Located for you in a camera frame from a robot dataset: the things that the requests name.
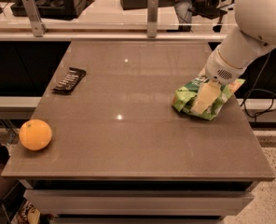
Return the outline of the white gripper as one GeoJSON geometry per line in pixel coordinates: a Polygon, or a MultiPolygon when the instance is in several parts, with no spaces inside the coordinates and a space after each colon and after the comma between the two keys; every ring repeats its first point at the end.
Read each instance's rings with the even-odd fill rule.
{"type": "Polygon", "coordinates": [[[227,85],[232,83],[240,77],[244,71],[245,68],[235,68],[230,66],[229,63],[222,58],[220,46],[217,46],[200,71],[200,76],[207,77],[211,81],[200,85],[197,97],[191,107],[191,111],[196,114],[202,114],[214,103],[221,93],[221,84],[227,85]]]}

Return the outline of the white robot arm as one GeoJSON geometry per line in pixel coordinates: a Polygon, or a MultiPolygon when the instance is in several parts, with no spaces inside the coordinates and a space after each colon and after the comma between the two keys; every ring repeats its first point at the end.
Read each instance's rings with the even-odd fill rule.
{"type": "Polygon", "coordinates": [[[223,84],[234,82],[255,59],[276,49],[276,0],[239,0],[235,22],[201,71],[209,82],[200,87],[192,105],[196,114],[213,104],[223,84]]]}

